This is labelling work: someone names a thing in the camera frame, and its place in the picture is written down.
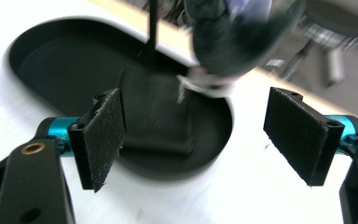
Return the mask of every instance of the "white surface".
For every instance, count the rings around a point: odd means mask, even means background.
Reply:
[[[72,15],[120,21],[85,1],[0,1],[0,160],[57,115],[10,72],[7,48],[39,22]],[[227,147],[208,170],[185,180],[145,179],[115,162],[94,194],[81,189],[74,159],[62,159],[77,223],[341,223],[338,189],[351,160],[336,156],[325,186],[307,187],[273,145],[266,147],[268,95],[268,83],[238,82]]]

